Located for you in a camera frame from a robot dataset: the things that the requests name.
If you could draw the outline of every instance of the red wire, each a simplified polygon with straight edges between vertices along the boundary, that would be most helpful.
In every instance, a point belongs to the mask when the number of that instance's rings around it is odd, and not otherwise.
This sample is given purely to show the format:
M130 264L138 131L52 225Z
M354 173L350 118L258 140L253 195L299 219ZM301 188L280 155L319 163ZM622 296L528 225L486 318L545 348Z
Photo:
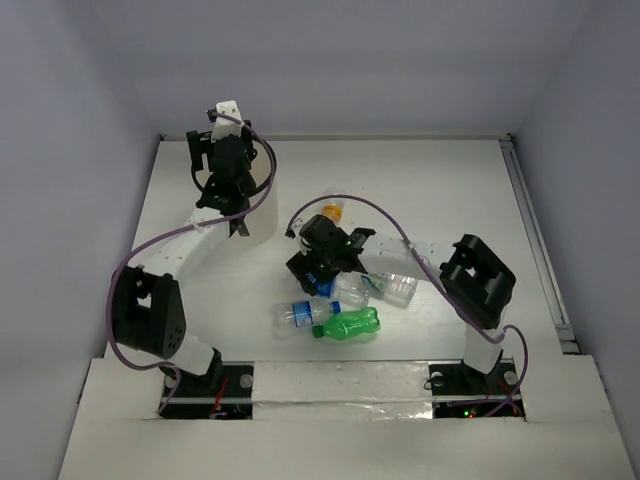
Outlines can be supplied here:
M216 395L216 401L213 404L213 408L211 409L211 413L215 413L218 410L220 410L220 400L224 396L224 391L226 390L228 383L229 383L229 377L224 377L224 379L222 380L222 385L220 385L220 391Z

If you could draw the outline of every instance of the white platform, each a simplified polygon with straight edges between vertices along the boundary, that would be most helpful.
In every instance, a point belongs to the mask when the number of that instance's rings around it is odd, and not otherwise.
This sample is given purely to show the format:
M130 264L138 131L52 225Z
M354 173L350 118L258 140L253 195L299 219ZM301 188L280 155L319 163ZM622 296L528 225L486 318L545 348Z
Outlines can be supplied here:
M313 381L305 386L302 379L326 377L328 364L264 362L460 358L464 325L427 283L409 309L374 301L382 329L364 341L274 334L271 306L303 297L284 266L296 250L283 235L286 221L324 188L341 187L386 208L416 241L453 242L474 233L514 271L506 320L522 328L530 347L522 388L528 421L364 422L353 415L340 423L329 418L350 414L335 416L333 409L272 409L244 422L140 421L154 418L161 375L128 371L107 352L92 365L61 478L633 478L593 361L562 355L497 141L272 145L282 234L253 249L227 242L210 256L182 288L189 329L225 360L258 362L256 386L263 393L287 392L285 403L327 401ZM197 198L188 169L184 143L161 143L136 244L187 218ZM354 203L347 204L342 226L395 234L385 219ZM138 362L150 360L125 351ZM519 370L522 350L511 335L505 351ZM272 374L260 376L267 371ZM393 378L386 374L383 369L383 383ZM296 375L299 388L292 384ZM362 403L358 388L350 398L341 387L339 398ZM395 407L429 401L424 392L413 395L395 399L403 403Z

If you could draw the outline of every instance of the screw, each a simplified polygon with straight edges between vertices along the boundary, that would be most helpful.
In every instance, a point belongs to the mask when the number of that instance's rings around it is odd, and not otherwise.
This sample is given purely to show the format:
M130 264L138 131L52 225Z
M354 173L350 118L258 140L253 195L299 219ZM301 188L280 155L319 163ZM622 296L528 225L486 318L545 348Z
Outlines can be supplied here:
M240 386L242 388L251 388L253 386L253 377L245 373L240 377Z
M433 385L434 387L441 387L442 385L444 385L444 376L442 375L442 372L433 372L430 380L431 385Z
M504 381L507 382L507 385L511 385L511 386L518 383L518 376L516 375L516 372L512 372L511 370L508 372L505 372Z

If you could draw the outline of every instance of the plastic bottle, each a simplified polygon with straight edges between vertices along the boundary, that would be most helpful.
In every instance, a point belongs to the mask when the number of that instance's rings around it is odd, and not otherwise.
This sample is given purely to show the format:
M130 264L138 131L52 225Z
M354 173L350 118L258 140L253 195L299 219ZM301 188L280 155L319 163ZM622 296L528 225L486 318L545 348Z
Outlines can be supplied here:
M369 304L369 287L360 274L340 273L331 283L316 284L318 296L336 298L348 305L363 308Z
M340 302L315 298L276 305L274 310L279 327L306 327L318 325L332 315L340 313Z
M418 279L394 273L362 275L362 280L371 287L374 296L402 308L411 303L418 288Z
M341 188L331 187L327 188L324 192L322 192L321 196L324 195L343 195L347 192L342 190ZM344 198L329 198L324 202L320 203L320 209L318 213L324 215L328 219L330 219L336 225L340 224L340 220L342 220L342 211L344 210Z
M315 338L329 337L334 340L346 340L363 333L375 333L380 330L378 311L373 307L356 312L343 312L334 315L324 325L312 328Z

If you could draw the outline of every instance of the bottle label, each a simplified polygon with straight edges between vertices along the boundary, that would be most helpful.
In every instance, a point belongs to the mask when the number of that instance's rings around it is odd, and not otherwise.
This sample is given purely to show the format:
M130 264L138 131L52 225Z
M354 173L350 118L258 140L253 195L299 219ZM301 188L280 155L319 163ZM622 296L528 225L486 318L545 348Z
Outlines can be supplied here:
M342 208L337 205L326 205L321 213L336 225L342 220Z
M329 283L316 283L316 288L318 289L318 295L324 298L329 298L331 296L331 291L333 290L334 283L335 283L335 279Z
M293 320L296 322L296 327L313 325L311 304L309 302L297 302L291 304L291 306L293 307Z

